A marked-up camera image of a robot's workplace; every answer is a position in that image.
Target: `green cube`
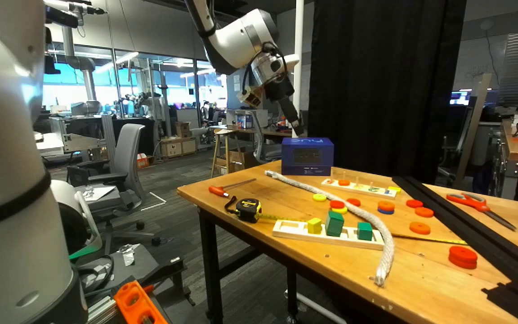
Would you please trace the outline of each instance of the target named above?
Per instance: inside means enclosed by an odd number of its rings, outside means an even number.
[[[359,223],[357,225],[357,238],[359,240],[372,241],[373,228],[369,223]]]
[[[341,232],[343,232],[344,223],[343,215],[329,211],[327,222],[325,222],[325,233],[329,236],[339,237]]]

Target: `white rope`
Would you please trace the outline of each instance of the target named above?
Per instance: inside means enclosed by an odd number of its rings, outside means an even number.
[[[347,209],[352,212],[353,214],[362,217],[369,223],[371,223],[374,227],[379,230],[381,235],[383,236],[383,241],[385,242],[385,245],[383,247],[383,255],[381,256],[381,260],[379,261],[379,266],[377,267],[377,273],[375,276],[375,284],[379,287],[382,287],[385,284],[385,278],[389,274],[389,270],[391,270],[391,265],[393,264],[393,257],[395,256],[395,242],[393,242],[393,236],[391,235],[391,232],[387,229],[387,226],[379,219],[377,216],[371,214],[368,211],[364,211],[360,209],[359,207],[356,207],[347,201],[344,201],[343,199],[328,193],[326,191],[323,191],[322,189],[309,186],[308,184],[300,183],[298,181],[289,179],[285,176],[282,176],[278,174],[277,172],[273,172],[271,170],[265,171],[265,175],[270,176],[271,178],[277,179],[279,181],[282,181],[288,185],[298,187],[301,189],[304,189],[306,191],[311,191],[311,193],[315,194],[323,194],[327,199],[329,200],[339,200],[345,203],[345,206]]]

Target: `gray office chair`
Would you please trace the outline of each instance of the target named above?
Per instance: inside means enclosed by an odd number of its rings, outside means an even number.
[[[281,144],[264,144],[263,131],[261,131],[261,125],[257,119],[257,112],[251,111],[251,116],[253,117],[255,139],[257,139],[257,146],[253,152],[255,159],[261,164],[281,160]]]
[[[139,182],[136,166],[139,135],[144,127],[144,125],[137,124],[124,125],[121,128],[121,133],[119,133],[117,147],[115,147],[113,170],[110,170],[110,173],[108,174],[89,176],[87,180],[88,184],[94,189],[106,186],[116,187],[116,189],[110,191],[97,201],[88,201],[89,209],[91,210],[96,222],[105,222],[105,232],[103,233],[103,237],[105,238],[105,254],[109,254],[111,252],[111,240],[113,237],[151,237],[154,239],[152,240],[152,243],[155,245],[157,244],[157,240],[153,233],[114,230],[113,225],[110,222],[112,219],[117,217],[129,215],[135,211],[135,209],[139,207],[141,202],[146,198],[143,187]],[[92,166],[103,167],[101,163],[104,164],[107,162],[109,162],[109,160],[101,160],[99,162],[94,162]],[[78,175],[76,178],[81,183],[82,177],[85,175],[84,170],[86,168],[85,165],[78,165],[78,167],[80,168],[80,172],[73,172],[74,170],[70,171],[72,174]],[[76,187],[76,190],[85,192],[85,188],[86,185],[82,185]],[[141,221],[134,223],[138,230],[142,230],[145,226]],[[131,224],[133,223],[123,224],[117,226],[117,228],[125,228]]]

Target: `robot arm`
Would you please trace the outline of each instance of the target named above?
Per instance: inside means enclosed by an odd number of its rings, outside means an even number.
[[[218,29],[206,0],[185,0],[185,4],[203,40],[207,58],[215,70],[222,74],[232,74],[249,64],[247,68],[251,68],[255,79],[265,88],[267,99],[278,101],[296,134],[302,134],[303,127],[289,100],[295,90],[287,75],[288,70],[299,62],[299,58],[297,55],[282,57],[274,42],[278,31],[271,15],[255,9]]]

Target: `white pole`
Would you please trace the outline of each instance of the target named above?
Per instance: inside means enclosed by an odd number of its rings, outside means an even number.
[[[303,7],[305,1],[297,0],[295,9],[295,53],[299,56],[299,63],[295,66],[293,72],[293,87],[295,93],[293,94],[293,105],[297,111],[297,115],[300,116],[299,103],[301,101],[301,60],[303,53]],[[293,129],[293,137],[297,137],[295,130]]]

